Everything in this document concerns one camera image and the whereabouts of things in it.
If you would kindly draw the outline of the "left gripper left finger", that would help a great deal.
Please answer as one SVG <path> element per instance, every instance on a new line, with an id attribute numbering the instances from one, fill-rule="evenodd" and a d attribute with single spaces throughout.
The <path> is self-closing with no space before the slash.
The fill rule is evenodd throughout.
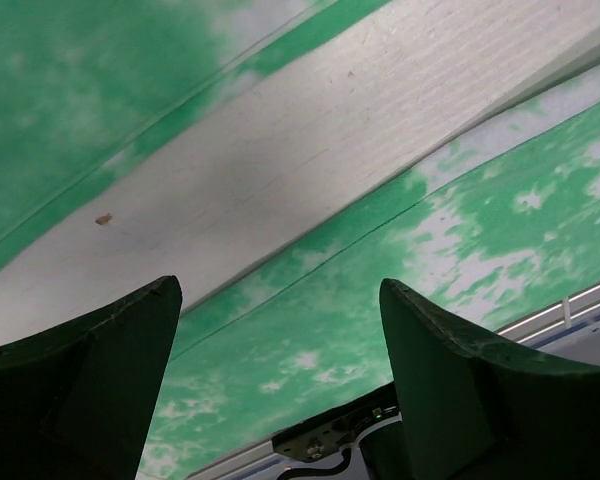
<path id="1" fill-rule="evenodd" d="M 0 346 L 0 479 L 132 479 L 182 305 L 163 276 Z"/>

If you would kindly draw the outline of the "green tie-dye trousers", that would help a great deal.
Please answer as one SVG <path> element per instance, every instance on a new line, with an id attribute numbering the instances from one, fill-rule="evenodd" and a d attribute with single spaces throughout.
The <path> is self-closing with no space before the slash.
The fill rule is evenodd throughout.
<path id="1" fill-rule="evenodd" d="M 396 278 L 497 329 L 600 280 L 600 1 L 0 1 L 0 345 L 183 292 L 140 479 L 391 378 Z"/>

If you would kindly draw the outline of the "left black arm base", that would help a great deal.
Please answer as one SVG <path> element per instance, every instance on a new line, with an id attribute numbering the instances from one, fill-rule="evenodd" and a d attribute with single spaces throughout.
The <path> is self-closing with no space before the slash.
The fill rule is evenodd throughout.
<path id="1" fill-rule="evenodd" d="M 349 475 L 359 455 L 364 479 L 411 479 L 395 384 L 301 421 L 272 437 L 273 451 L 302 463 L 281 479 Z"/>

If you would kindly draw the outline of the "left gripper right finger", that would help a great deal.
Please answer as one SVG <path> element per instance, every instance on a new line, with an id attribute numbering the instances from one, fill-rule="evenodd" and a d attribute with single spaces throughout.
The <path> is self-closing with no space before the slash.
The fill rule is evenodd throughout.
<path id="1" fill-rule="evenodd" d="M 600 479 L 600 366 L 520 345 L 403 283 L 379 304 L 416 479 Z"/>

